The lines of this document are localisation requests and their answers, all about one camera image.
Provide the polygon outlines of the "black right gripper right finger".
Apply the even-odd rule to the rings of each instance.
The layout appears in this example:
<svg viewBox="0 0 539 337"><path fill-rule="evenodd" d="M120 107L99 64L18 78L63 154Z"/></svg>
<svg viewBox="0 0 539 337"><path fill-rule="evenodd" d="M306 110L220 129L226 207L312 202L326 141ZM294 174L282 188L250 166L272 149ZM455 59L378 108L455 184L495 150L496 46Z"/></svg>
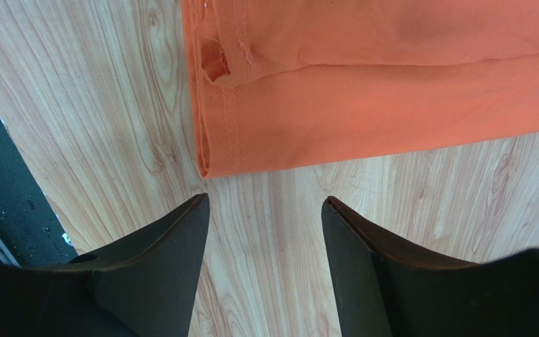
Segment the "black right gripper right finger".
<svg viewBox="0 0 539 337"><path fill-rule="evenodd" d="M335 197L323 203L321 220L344 336L539 336L539 249L460 260Z"/></svg>

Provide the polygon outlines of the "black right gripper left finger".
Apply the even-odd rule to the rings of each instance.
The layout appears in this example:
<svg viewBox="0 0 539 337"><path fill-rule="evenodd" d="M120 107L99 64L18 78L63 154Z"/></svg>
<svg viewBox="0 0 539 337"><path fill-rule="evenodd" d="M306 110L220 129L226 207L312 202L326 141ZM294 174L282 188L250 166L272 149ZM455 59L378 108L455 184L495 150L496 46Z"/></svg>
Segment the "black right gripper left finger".
<svg viewBox="0 0 539 337"><path fill-rule="evenodd" d="M65 264L0 263L0 336L187 336L207 194Z"/></svg>

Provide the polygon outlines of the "orange t-shirt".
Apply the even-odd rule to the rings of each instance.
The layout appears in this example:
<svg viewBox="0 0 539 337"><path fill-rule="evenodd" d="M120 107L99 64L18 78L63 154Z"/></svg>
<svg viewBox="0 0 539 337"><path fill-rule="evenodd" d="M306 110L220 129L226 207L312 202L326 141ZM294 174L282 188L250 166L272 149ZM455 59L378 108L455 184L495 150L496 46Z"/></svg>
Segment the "orange t-shirt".
<svg viewBox="0 0 539 337"><path fill-rule="evenodd" d="M539 1L184 1L200 173L539 132Z"/></svg>

